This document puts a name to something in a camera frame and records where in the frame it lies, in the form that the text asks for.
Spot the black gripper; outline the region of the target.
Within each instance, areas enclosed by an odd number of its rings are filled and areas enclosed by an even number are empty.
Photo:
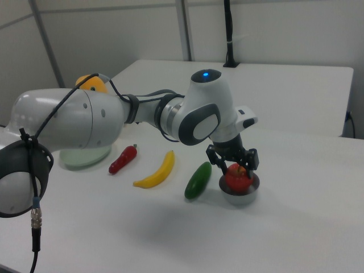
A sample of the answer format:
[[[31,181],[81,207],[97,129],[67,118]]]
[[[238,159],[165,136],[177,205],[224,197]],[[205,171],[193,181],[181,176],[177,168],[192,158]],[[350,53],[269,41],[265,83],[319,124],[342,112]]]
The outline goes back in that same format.
[[[225,160],[238,162],[246,170],[249,179],[253,177],[253,171],[257,170],[259,166],[257,150],[255,148],[245,150],[239,134],[226,142],[213,142],[213,144],[207,147],[206,154],[210,163],[216,165],[222,171],[223,175],[228,170]]]

